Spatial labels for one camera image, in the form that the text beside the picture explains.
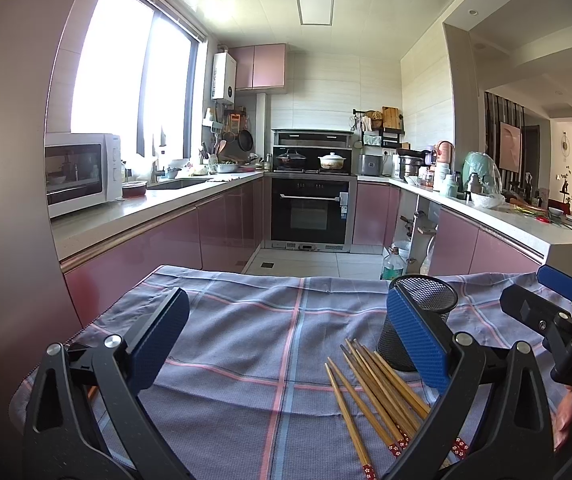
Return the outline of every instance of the plastic bottle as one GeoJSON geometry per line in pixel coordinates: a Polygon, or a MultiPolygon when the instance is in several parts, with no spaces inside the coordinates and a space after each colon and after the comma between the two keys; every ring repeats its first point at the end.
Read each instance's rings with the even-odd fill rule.
{"type": "Polygon", "coordinates": [[[399,248],[391,247],[388,250],[388,256],[384,258],[380,280],[393,280],[397,276],[401,276],[404,269],[405,261],[399,256],[399,248]]]}

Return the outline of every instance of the metal bolt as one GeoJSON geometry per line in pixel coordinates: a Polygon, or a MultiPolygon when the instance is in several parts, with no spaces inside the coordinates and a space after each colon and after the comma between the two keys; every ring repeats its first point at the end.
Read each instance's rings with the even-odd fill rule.
{"type": "Polygon", "coordinates": [[[473,344],[473,337],[466,332],[460,332],[455,336],[455,341],[461,346],[471,346],[473,344]]]}
{"type": "Polygon", "coordinates": [[[121,344],[121,336],[116,334],[109,335],[103,340],[103,344],[106,348],[117,348],[121,344]]]}
{"type": "Polygon", "coordinates": [[[53,343],[46,348],[48,355],[57,355],[59,352],[61,352],[61,345],[59,343],[53,343]]]}
{"type": "Polygon", "coordinates": [[[527,354],[530,352],[530,345],[525,341],[519,341],[517,343],[517,351],[521,352],[522,354],[527,354]]]}

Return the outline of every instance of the wooden chopsticks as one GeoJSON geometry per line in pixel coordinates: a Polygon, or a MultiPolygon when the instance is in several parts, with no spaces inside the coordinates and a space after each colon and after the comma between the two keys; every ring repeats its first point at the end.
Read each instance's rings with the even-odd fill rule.
{"type": "MultiPolygon", "coordinates": [[[[339,377],[341,384],[346,388],[358,408],[370,422],[377,435],[388,450],[399,457],[400,449],[407,447],[408,442],[415,436],[423,421],[430,412],[428,405],[419,397],[413,389],[397,374],[378,352],[371,352],[359,341],[345,340],[346,347],[340,345],[343,357],[352,370],[357,382],[361,385],[364,393],[370,400],[374,412],[370,410],[366,402],[359,396],[348,379],[341,373],[339,367],[328,358],[328,364],[324,364],[326,373],[333,385],[333,391],[339,404],[341,413],[346,420],[355,450],[364,468],[367,479],[375,478],[374,470],[370,464],[370,458],[363,446],[359,433],[348,412],[344,398],[335,381],[335,375],[339,377]]],[[[468,446],[458,437],[452,446],[452,452],[463,458],[468,446]]],[[[444,466],[450,465],[446,459],[444,466]]]]}
{"type": "Polygon", "coordinates": [[[366,450],[366,447],[361,441],[361,437],[359,436],[359,432],[357,431],[357,426],[355,426],[355,423],[352,420],[351,413],[348,411],[348,406],[346,406],[346,401],[343,399],[343,395],[339,390],[339,386],[335,381],[335,377],[333,376],[332,371],[330,371],[328,364],[324,363],[323,365],[325,366],[325,370],[326,373],[328,374],[328,378],[330,379],[330,383],[333,385],[333,391],[335,392],[335,398],[337,399],[337,404],[339,404],[339,410],[343,415],[343,420],[346,422],[346,427],[348,427],[348,433],[351,436],[352,444],[355,447],[355,451],[357,451],[359,462],[361,463],[361,467],[364,469],[366,478],[367,480],[377,480],[377,477],[375,476],[375,470],[373,469],[373,466],[370,463],[370,457],[368,456],[368,451],[366,450]]]}

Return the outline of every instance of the white microwave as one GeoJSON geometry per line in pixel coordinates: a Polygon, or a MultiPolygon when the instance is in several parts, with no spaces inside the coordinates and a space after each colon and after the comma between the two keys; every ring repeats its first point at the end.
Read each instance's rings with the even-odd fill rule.
{"type": "Polygon", "coordinates": [[[50,218],[121,196],[121,142],[112,134],[46,134],[50,218]]]}

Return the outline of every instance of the mesh pen holder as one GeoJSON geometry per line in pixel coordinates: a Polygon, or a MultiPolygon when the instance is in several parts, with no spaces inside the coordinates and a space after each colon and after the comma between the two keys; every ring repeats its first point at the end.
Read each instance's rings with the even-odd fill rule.
{"type": "MultiPolygon", "coordinates": [[[[407,274],[399,276],[390,282],[389,290],[402,285],[419,308],[440,316],[444,321],[448,319],[450,311],[457,306],[458,296],[448,283],[430,276],[421,274],[407,274]]],[[[402,340],[397,335],[394,320],[390,322],[388,316],[381,328],[381,335],[377,342],[377,352],[400,372],[416,372],[412,359],[407,354],[402,340]]]]}

